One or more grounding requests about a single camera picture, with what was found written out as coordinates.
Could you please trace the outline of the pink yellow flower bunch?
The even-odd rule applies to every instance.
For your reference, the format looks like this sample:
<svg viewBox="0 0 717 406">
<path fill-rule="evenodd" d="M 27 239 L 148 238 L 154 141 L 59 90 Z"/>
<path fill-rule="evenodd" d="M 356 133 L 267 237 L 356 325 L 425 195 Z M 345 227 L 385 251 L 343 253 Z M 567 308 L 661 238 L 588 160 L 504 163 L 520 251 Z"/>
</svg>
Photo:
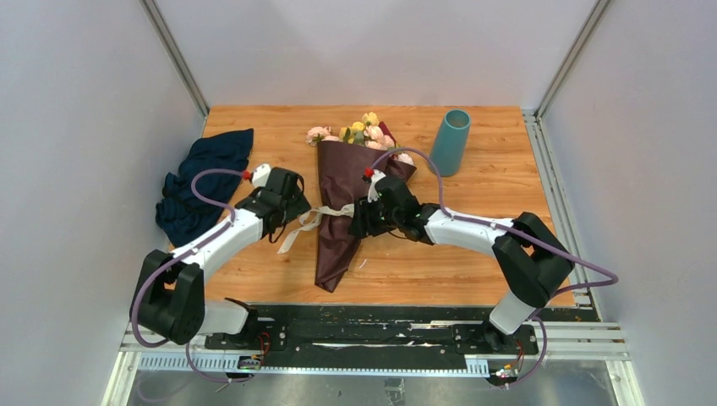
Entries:
<svg viewBox="0 0 717 406">
<path fill-rule="evenodd" d="M 363 150 L 393 151 L 401 147 L 375 112 L 365 113 L 359 121 L 338 131 L 332 131 L 330 126 L 313 127 L 307 131 L 305 140 L 310 146 L 334 141 L 358 145 Z"/>
</svg>

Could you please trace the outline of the teal conical vase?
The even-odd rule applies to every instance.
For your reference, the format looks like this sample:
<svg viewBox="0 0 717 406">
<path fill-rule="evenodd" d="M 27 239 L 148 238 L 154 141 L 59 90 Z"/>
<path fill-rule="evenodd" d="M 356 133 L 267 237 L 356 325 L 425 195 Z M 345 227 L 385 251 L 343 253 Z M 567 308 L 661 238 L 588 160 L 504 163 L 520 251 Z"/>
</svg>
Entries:
<svg viewBox="0 0 717 406">
<path fill-rule="evenodd" d="M 461 167 L 470 126 L 470 116 L 461 109 L 444 115 L 430 151 L 430 159 L 442 177 L 455 175 Z"/>
</svg>

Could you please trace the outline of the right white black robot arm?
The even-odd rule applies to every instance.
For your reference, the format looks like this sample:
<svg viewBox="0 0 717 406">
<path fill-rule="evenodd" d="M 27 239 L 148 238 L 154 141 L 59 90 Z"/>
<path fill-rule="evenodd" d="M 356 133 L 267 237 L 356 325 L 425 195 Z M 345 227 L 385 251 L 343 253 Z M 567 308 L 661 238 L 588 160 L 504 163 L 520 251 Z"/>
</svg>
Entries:
<svg viewBox="0 0 717 406">
<path fill-rule="evenodd" d="M 421 203 L 407 184 L 376 173 L 366 196 L 353 203 L 351 235 L 365 239 L 399 232 L 427 245 L 450 245 L 496 260 L 508 291 L 478 332 L 464 337 L 494 353 L 517 341 L 517 331 L 534 312 L 548 304 L 572 272 L 575 262 L 557 237 L 533 213 L 494 219 Z"/>
</svg>

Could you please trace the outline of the cream ribbon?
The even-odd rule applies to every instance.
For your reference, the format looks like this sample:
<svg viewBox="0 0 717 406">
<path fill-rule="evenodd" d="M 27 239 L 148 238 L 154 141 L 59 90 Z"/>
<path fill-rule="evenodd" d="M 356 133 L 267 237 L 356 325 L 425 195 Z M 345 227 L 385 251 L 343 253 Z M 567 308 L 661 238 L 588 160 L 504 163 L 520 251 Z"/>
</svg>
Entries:
<svg viewBox="0 0 717 406">
<path fill-rule="evenodd" d="M 321 225 L 324 217 L 350 217 L 354 216 L 354 203 L 346 204 L 339 210 L 334 210 L 329 206 L 320 206 L 310 209 L 308 212 L 298 217 L 300 226 L 290 232 L 282 242 L 277 254 L 287 253 L 295 243 L 298 235 L 302 232 L 308 232 L 316 229 Z"/>
</svg>

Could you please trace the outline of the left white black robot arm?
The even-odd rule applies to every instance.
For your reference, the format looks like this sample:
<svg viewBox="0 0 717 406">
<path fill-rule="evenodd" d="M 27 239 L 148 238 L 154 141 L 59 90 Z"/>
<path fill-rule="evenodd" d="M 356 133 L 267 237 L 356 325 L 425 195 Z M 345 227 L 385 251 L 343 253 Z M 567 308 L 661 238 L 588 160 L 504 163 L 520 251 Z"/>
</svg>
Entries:
<svg viewBox="0 0 717 406">
<path fill-rule="evenodd" d="M 235 206 L 202 195 L 200 172 L 191 182 L 202 202 L 228 212 L 197 239 L 170 252 L 151 251 L 144 259 L 129 311 L 134 338 L 147 348 L 184 345 L 200 335 L 222 335 L 236 348 L 252 348 L 260 336 L 257 309 L 237 299 L 208 300 L 205 285 L 241 250 L 268 238 L 308 212 L 304 179 L 294 171 L 261 164 L 239 175 L 251 193 Z"/>
</svg>

